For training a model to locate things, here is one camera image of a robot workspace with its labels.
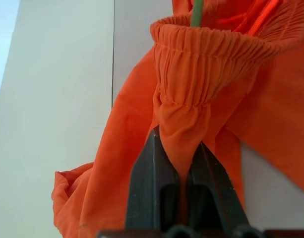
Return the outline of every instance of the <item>orange fabric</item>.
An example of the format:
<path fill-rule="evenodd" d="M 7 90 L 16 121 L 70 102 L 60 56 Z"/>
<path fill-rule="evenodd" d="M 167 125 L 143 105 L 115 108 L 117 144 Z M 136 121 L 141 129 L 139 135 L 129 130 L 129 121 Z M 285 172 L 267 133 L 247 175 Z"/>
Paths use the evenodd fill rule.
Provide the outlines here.
<path fill-rule="evenodd" d="M 242 6 L 244 0 L 232 2 Z M 192 3 L 173 0 L 179 16 L 151 25 L 155 45 L 119 92 L 94 163 L 56 172 L 54 224 L 64 237 L 92 238 L 124 227 L 130 172 L 156 125 L 182 183 L 204 141 L 243 201 L 243 140 L 304 189 L 304 45 L 269 63 L 303 39 L 304 0 L 272 11 L 256 10 L 250 1 L 251 7 L 232 8 L 229 15 L 222 5 L 223 20 L 204 15 L 210 28 L 189 27 Z M 248 11 L 259 12 L 246 21 L 254 37 L 230 31 Z"/>

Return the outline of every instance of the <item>wrinkled fabric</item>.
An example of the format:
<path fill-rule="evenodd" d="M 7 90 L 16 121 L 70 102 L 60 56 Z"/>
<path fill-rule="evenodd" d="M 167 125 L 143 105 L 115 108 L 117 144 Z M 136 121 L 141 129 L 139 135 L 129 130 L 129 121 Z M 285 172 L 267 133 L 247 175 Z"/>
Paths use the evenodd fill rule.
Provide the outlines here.
<path fill-rule="evenodd" d="M 239 7 L 227 10 L 230 2 Z M 210 8 L 219 19 L 205 11 L 190 28 L 193 1 L 173 0 L 176 16 L 151 25 L 154 47 L 119 92 L 94 163 L 56 172 L 64 237 L 124 227 L 130 172 L 157 125 L 182 184 L 203 141 L 243 202 L 244 141 L 304 189 L 304 42 L 291 50 L 304 39 L 304 0 L 273 3 L 230 0 Z"/>

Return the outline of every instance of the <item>orange garment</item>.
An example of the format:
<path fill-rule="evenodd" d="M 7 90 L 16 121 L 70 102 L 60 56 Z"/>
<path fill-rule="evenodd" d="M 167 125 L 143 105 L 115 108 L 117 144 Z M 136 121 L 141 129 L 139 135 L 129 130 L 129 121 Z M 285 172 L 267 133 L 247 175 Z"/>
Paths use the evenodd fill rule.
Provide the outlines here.
<path fill-rule="evenodd" d="M 192 2 L 173 0 L 177 16 L 151 25 L 155 45 L 119 92 L 95 162 L 56 172 L 54 224 L 64 237 L 124 227 L 130 172 L 157 125 L 182 183 L 202 140 L 243 200 L 242 140 L 304 189 L 304 44 L 276 57 L 304 38 L 304 0 L 235 32 L 262 1 L 229 0 L 217 20 L 204 13 L 208 27 L 190 28 Z"/>

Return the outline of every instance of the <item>orange cloth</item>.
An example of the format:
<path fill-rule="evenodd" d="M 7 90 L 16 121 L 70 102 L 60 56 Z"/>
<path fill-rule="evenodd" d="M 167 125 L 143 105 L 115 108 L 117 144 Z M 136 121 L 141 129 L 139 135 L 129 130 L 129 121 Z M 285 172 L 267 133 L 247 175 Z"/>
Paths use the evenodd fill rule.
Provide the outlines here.
<path fill-rule="evenodd" d="M 239 7 L 228 11 L 230 2 Z M 54 224 L 64 237 L 124 227 L 130 172 L 156 125 L 182 183 L 202 140 L 243 201 L 242 140 L 304 189 L 304 44 L 274 59 L 303 39 L 304 0 L 272 11 L 270 1 L 244 2 L 227 1 L 221 18 L 205 12 L 209 28 L 190 28 L 192 2 L 173 0 L 179 16 L 151 25 L 155 45 L 119 92 L 95 162 L 56 172 Z M 264 18 L 234 32 L 258 2 Z"/>

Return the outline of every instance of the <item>gathered fabric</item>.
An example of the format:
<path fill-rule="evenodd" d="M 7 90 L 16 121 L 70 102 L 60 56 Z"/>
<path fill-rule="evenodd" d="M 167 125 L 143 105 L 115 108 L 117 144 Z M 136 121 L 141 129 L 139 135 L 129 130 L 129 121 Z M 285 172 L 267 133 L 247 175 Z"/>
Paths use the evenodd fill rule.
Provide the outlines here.
<path fill-rule="evenodd" d="M 56 172 L 64 237 L 124 227 L 131 169 L 158 125 L 183 186 L 203 141 L 244 204 L 241 140 L 304 190 L 304 0 L 229 0 L 207 6 L 198 28 L 192 5 L 173 0 L 175 16 L 151 25 L 154 46 L 119 92 L 95 161 Z M 184 203 L 182 193 L 182 221 Z"/>

